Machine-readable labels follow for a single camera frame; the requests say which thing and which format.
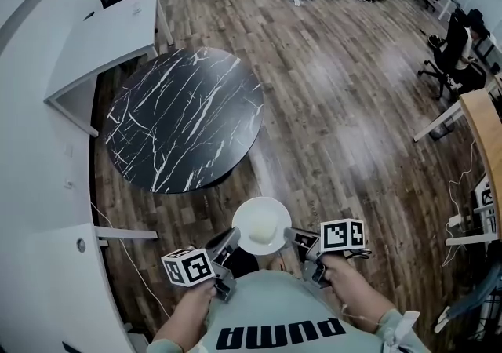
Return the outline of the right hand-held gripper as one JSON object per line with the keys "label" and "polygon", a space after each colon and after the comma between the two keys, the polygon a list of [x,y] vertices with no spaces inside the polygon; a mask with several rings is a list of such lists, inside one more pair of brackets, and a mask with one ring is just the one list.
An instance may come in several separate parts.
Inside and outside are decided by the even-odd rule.
{"label": "right hand-held gripper", "polygon": [[300,247],[303,279],[318,288],[328,286],[322,256],[327,253],[344,258],[365,257],[364,223],[356,219],[331,220],[321,223],[319,233],[286,227],[284,237]]}

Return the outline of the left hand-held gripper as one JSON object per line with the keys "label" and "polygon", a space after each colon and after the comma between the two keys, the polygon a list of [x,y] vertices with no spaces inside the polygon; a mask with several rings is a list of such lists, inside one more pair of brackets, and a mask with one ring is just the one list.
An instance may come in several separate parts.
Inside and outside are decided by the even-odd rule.
{"label": "left hand-held gripper", "polygon": [[240,230],[230,229],[225,235],[211,241],[209,248],[185,248],[161,258],[169,281],[175,286],[192,287],[209,279],[215,281],[216,296],[226,301],[231,296],[236,281],[226,261],[238,248]]}

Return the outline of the pale white dough ball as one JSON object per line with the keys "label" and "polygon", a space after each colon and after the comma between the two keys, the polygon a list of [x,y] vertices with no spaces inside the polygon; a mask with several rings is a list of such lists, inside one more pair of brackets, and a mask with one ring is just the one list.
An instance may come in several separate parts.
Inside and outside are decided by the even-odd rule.
{"label": "pale white dough ball", "polygon": [[261,213],[253,218],[249,228],[249,238],[261,245],[270,245],[275,238],[278,220],[269,212]]}

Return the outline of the white round plate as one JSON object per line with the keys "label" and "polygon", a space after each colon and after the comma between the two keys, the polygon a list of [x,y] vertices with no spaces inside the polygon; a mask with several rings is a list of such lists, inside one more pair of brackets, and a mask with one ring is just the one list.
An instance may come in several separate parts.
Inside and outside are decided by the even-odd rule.
{"label": "white round plate", "polygon": [[[272,213],[278,220],[277,232],[270,245],[255,243],[249,238],[249,228],[253,218],[264,212]],[[280,201],[263,196],[251,198],[241,204],[232,219],[232,227],[240,230],[238,246],[254,256],[267,256],[278,252],[286,243],[284,230],[291,225],[291,216],[287,208]]]}

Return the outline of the person's right forearm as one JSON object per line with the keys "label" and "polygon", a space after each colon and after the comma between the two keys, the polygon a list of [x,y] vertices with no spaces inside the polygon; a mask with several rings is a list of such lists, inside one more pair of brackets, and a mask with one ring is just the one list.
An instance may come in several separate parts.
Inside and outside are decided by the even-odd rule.
{"label": "person's right forearm", "polygon": [[347,284],[334,293],[346,305],[345,312],[355,326],[368,333],[375,333],[379,328],[379,321],[395,309],[393,303],[377,292],[353,267]]}

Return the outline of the person's left forearm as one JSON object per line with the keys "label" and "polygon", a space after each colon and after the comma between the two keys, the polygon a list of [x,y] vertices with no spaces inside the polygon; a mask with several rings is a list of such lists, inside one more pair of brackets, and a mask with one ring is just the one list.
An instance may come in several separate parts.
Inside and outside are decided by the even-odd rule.
{"label": "person's left forearm", "polygon": [[211,300],[216,296],[214,284],[210,279],[188,289],[154,340],[170,340],[184,351],[192,349],[201,338]]}

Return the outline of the round black marble table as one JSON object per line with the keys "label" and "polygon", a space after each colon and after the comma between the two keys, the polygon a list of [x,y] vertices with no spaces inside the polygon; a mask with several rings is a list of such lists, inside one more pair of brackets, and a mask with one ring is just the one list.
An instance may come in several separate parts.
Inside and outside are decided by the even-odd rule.
{"label": "round black marble table", "polygon": [[104,123],[113,166],[131,184],[180,194],[224,181],[260,131],[257,76],[221,49],[177,49],[148,61],[115,95]]}

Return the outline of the person's right hand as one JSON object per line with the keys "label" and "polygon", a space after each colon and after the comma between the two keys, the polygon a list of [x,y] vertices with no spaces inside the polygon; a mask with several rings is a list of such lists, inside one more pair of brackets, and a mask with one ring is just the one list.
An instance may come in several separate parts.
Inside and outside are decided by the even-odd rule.
{"label": "person's right hand", "polygon": [[344,287],[350,278],[352,267],[344,257],[326,254],[322,257],[326,267],[325,279],[331,284],[333,291]]}

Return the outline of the person's black trousers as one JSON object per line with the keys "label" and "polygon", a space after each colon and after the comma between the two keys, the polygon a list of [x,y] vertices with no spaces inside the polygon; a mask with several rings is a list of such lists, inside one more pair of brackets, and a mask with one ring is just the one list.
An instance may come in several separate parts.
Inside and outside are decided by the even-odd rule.
{"label": "person's black trousers", "polygon": [[260,270],[259,263],[255,256],[241,248],[237,248],[233,251],[227,259],[226,265],[235,279]]}

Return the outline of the person's pale green shirt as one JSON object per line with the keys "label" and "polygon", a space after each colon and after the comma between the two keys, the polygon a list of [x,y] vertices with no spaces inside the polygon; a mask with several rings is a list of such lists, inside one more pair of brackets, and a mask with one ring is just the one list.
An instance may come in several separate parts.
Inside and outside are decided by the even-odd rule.
{"label": "person's pale green shirt", "polygon": [[375,333],[362,331],[338,318],[305,282],[261,270],[239,278],[228,301],[211,300],[192,349],[153,340],[147,353],[384,353],[400,320],[392,309]]}

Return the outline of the white metal rack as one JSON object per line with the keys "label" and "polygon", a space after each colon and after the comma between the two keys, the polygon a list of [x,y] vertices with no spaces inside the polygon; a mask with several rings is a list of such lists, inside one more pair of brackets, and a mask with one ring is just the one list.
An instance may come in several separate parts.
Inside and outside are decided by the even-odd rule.
{"label": "white metal rack", "polygon": [[493,203],[475,208],[473,214],[479,215],[484,232],[479,235],[448,238],[445,240],[446,246],[466,246],[502,240],[502,236],[499,235],[500,225],[497,222],[496,210]]}

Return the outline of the blue grey office chair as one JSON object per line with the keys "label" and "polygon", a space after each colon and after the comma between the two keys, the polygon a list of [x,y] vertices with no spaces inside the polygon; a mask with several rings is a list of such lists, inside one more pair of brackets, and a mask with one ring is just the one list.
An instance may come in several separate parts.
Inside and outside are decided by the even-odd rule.
{"label": "blue grey office chair", "polygon": [[446,306],[438,317],[434,327],[436,334],[440,333],[446,324],[468,311],[482,305],[494,290],[502,289],[502,263],[497,262],[489,269],[487,276],[467,296],[462,297],[452,306]]}

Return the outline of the white desk with round grommet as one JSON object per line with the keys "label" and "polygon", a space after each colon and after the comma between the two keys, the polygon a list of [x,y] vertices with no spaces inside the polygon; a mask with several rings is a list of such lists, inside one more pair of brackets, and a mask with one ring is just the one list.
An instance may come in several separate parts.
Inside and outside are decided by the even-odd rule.
{"label": "white desk with round grommet", "polygon": [[136,353],[112,296],[99,237],[81,224],[0,231],[0,347],[6,353]]}

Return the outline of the white patterned box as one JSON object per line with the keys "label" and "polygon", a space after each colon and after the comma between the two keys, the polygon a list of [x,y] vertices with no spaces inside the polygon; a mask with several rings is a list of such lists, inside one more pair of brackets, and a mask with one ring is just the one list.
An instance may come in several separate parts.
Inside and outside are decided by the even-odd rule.
{"label": "white patterned box", "polygon": [[475,209],[474,215],[480,220],[485,233],[497,232],[497,221],[495,209],[493,208],[493,196],[485,175],[475,187]]}

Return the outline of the light wooden desk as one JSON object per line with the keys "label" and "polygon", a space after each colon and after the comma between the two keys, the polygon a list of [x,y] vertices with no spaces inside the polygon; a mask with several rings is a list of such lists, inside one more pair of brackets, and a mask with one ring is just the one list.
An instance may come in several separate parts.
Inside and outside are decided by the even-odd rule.
{"label": "light wooden desk", "polygon": [[482,156],[502,239],[502,121],[484,89],[462,94],[460,106]]}

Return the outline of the white desk with glass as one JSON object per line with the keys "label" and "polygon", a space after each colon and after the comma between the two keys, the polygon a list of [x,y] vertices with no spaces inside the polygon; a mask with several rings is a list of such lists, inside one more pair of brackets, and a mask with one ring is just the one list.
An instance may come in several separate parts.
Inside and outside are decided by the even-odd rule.
{"label": "white desk with glass", "polygon": [[[133,15],[134,6],[141,12]],[[58,56],[44,102],[85,133],[98,136],[90,124],[92,114],[78,106],[82,101],[91,107],[94,91],[78,91],[75,99],[72,90],[87,82],[94,85],[98,74],[133,58],[157,57],[156,31],[168,45],[174,44],[160,0],[122,0],[76,24]]]}

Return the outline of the white desk leg frame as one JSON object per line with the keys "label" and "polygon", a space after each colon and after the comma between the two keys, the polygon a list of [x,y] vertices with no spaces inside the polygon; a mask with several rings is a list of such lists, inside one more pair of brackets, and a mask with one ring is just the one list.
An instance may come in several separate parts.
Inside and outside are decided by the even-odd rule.
{"label": "white desk leg frame", "polygon": [[462,107],[460,106],[460,101],[458,100],[445,112],[440,114],[435,120],[430,122],[420,132],[418,132],[413,137],[413,142],[416,143],[417,141],[428,135],[432,130],[436,129],[440,125],[445,124],[446,122],[455,122],[458,118],[462,117],[463,115],[464,113]]}

